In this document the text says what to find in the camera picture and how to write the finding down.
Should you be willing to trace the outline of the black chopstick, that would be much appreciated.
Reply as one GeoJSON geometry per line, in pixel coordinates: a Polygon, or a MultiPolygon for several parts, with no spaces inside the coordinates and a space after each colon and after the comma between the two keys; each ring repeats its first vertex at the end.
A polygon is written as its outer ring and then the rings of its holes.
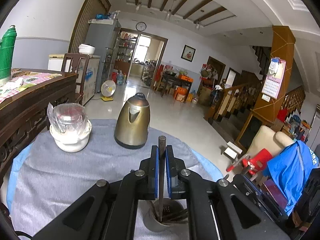
{"type": "Polygon", "coordinates": [[[163,218],[163,198],[164,198],[164,171],[165,171],[165,151],[166,151],[166,137],[160,135],[158,137],[159,149],[159,222],[163,218]]]}

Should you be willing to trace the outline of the grey perforated utensil holder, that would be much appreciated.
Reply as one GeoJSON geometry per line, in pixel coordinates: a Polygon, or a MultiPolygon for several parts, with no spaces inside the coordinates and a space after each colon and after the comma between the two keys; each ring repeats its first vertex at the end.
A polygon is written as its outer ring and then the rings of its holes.
{"type": "Polygon", "coordinates": [[[146,201],[149,207],[143,218],[145,227],[152,232],[162,232],[176,225],[188,223],[188,210],[183,205],[170,198],[164,198],[162,211],[160,211],[159,200],[146,201]]]}

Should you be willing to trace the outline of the brass electric kettle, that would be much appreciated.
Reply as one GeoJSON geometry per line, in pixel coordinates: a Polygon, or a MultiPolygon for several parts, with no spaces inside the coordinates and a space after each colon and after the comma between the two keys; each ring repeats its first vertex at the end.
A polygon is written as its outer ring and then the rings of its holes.
{"type": "Polygon", "coordinates": [[[149,126],[149,102],[143,93],[136,93],[125,102],[120,111],[114,139],[124,148],[142,148],[148,139],[149,126]]]}

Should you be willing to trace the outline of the red plastic child chair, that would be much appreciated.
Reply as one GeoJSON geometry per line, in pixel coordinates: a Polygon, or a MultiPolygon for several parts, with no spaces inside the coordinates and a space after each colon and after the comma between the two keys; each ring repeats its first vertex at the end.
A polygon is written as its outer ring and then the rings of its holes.
{"type": "Polygon", "coordinates": [[[235,163],[226,168],[226,172],[230,172],[237,165],[242,164],[244,168],[249,168],[248,172],[255,175],[257,172],[266,168],[267,162],[273,158],[272,154],[265,148],[259,151],[254,157],[243,156],[235,163]]]}

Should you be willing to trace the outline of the blue cloth on chair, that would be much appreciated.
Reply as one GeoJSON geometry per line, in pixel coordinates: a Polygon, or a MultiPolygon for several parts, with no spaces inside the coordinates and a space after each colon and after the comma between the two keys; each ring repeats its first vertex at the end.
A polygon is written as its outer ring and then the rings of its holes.
{"type": "Polygon", "coordinates": [[[267,162],[263,175],[270,177],[286,197],[287,215],[293,211],[314,168],[319,168],[319,158],[301,140],[285,147],[267,162]]]}

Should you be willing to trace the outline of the white step stool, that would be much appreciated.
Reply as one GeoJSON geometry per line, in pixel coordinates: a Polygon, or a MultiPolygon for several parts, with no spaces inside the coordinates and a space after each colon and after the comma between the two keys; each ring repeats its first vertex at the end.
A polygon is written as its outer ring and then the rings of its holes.
{"type": "Polygon", "coordinates": [[[223,151],[223,155],[235,160],[240,154],[242,154],[242,149],[236,146],[231,141],[227,142],[227,147],[223,151]]]}

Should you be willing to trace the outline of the white bowl with plastic bag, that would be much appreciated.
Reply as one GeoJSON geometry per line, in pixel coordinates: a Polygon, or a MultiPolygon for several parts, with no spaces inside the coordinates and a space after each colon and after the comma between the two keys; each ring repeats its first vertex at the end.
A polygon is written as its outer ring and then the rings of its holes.
{"type": "Polygon", "coordinates": [[[79,152],[86,147],[92,124],[85,108],[78,103],[49,104],[47,115],[49,131],[57,146],[68,153],[79,152]]]}

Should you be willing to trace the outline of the small electric fan heater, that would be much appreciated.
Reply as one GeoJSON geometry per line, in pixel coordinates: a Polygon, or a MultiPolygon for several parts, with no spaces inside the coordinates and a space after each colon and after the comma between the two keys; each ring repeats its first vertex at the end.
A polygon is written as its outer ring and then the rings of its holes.
{"type": "Polygon", "coordinates": [[[113,101],[113,94],[116,91],[116,83],[112,80],[106,80],[102,85],[101,85],[101,94],[102,97],[101,99],[104,102],[107,101],[113,101]]]}

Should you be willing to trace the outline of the grey table cloth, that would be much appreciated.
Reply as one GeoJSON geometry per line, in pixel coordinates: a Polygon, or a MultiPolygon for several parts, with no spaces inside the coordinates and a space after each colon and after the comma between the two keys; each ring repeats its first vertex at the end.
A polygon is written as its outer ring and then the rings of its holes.
{"type": "Polygon", "coordinates": [[[35,235],[99,179],[121,180],[150,156],[162,135],[150,128],[146,144],[132,150],[116,143],[115,120],[91,123],[88,144],[79,152],[62,151],[49,132],[42,132],[14,158],[7,206],[15,230],[35,235]]]}

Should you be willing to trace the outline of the dark wooden side table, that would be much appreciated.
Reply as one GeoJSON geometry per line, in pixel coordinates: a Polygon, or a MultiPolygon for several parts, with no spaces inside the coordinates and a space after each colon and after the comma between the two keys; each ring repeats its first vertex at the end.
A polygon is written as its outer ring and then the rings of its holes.
{"type": "Polygon", "coordinates": [[[164,87],[161,91],[161,96],[164,95],[164,92],[167,88],[169,88],[169,84],[171,85],[180,85],[180,86],[185,86],[187,87],[187,92],[186,95],[184,97],[184,103],[186,103],[188,95],[190,93],[191,90],[191,86],[192,86],[192,82],[190,82],[189,80],[184,80],[184,79],[180,79],[179,77],[175,77],[166,73],[163,73],[161,81],[164,82],[164,87]]]}

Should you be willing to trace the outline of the wooden pillar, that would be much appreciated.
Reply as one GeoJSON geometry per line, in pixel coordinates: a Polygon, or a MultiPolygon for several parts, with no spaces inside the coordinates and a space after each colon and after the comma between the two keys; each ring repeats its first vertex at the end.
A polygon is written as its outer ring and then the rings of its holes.
{"type": "Polygon", "coordinates": [[[274,25],[271,59],[253,109],[235,143],[247,150],[262,125],[273,126],[289,85],[296,39],[288,26],[274,25]]]}

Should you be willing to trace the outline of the dark carved wooden sideboard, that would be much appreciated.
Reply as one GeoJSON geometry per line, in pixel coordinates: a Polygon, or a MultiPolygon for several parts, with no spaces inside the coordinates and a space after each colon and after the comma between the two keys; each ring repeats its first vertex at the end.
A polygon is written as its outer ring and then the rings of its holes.
{"type": "Polygon", "coordinates": [[[13,159],[48,126],[47,106],[74,102],[76,73],[61,72],[1,103],[1,181],[13,159]]]}

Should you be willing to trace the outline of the white rice cooker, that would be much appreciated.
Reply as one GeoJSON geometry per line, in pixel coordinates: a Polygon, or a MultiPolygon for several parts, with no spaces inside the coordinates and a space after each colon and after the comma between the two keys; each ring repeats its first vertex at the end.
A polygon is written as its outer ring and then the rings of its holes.
{"type": "Polygon", "coordinates": [[[89,44],[80,44],[78,47],[80,54],[93,55],[95,52],[95,47],[89,44]]]}

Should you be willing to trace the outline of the white chest freezer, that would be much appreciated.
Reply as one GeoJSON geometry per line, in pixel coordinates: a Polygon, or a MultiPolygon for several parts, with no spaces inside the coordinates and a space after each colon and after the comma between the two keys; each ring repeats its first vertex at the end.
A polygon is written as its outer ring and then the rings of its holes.
{"type": "Polygon", "coordinates": [[[95,94],[99,62],[100,56],[95,55],[51,54],[48,60],[48,70],[78,74],[75,101],[84,106],[95,94]]]}

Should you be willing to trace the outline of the grey refrigerator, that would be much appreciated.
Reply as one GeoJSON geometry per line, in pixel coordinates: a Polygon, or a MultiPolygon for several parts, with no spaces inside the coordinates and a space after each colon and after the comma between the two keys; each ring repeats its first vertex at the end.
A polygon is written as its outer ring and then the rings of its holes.
{"type": "Polygon", "coordinates": [[[119,41],[121,25],[116,20],[89,20],[89,29],[85,44],[95,47],[94,55],[100,56],[97,71],[95,92],[99,93],[101,85],[111,78],[114,69],[119,41]]]}

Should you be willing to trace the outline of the green thermos flask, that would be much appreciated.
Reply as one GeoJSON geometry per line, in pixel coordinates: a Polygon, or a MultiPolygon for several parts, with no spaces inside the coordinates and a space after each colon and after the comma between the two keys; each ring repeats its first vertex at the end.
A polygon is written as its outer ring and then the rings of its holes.
{"type": "Polygon", "coordinates": [[[11,25],[1,40],[0,50],[0,78],[6,79],[11,75],[12,58],[17,33],[15,25],[11,25]]]}

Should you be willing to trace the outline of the framed wall picture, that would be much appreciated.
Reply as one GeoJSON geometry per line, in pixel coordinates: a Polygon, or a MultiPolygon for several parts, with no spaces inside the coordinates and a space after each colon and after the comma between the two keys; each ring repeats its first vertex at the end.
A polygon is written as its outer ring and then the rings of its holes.
{"type": "Polygon", "coordinates": [[[194,55],[195,55],[195,51],[196,51],[196,49],[194,49],[188,45],[185,45],[183,48],[183,51],[182,51],[181,58],[184,60],[187,60],[189,62],[192,62],[194,55]]]}

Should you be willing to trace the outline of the wall calendar on pillar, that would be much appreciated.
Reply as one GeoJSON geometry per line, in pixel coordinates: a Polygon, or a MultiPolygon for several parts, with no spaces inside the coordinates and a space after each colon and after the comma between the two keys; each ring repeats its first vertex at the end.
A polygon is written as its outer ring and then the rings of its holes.
{"type": "Polygon", "coordinates": [[[278,57],[271,59],[266,79],[261,92],[277,99],[285,73],[286,61],[278,57]]]}

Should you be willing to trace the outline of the round wall clock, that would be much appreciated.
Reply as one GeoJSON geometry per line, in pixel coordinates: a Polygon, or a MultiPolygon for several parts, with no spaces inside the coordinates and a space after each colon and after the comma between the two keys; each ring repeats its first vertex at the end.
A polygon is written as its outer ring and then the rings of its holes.
{"type": "Polygon", "coordinates": [[[137,31],[145,31],[147,29],[147,25],[144,22],[138,22],[136,24],[136,30],[137,31]]]}

